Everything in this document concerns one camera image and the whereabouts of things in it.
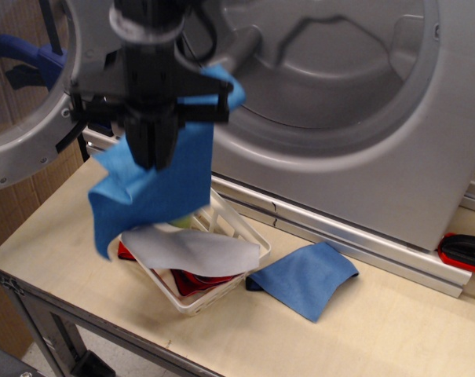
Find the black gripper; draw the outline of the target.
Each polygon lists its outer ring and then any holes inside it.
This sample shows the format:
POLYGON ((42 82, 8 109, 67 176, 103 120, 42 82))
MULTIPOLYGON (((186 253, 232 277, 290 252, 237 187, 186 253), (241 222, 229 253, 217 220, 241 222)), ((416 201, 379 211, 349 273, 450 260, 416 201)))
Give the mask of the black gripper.
POLYGON ((134 162, 167 168, 186 123, 226 123, 234 85, 196 70, 179 38, 161 44, 114 41, 80 48, 70 76, 70 116, 77 123, 124 124, 134 162))

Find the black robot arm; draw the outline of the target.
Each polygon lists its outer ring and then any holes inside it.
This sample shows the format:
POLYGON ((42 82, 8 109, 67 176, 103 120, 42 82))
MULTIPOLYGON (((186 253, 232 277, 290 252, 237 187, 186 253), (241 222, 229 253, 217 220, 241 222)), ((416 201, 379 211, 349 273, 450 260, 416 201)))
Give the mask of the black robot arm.
POLYGON ((188 9, 216 39, 200 1, 114 1, 109 24, 120 49, 104 55, 100 72, 81 72, 68 89, 72 119, 122 124, 134 162, 147 170, 171 164, 187 122, 228 121, 234 86, 176 57, 188 9))

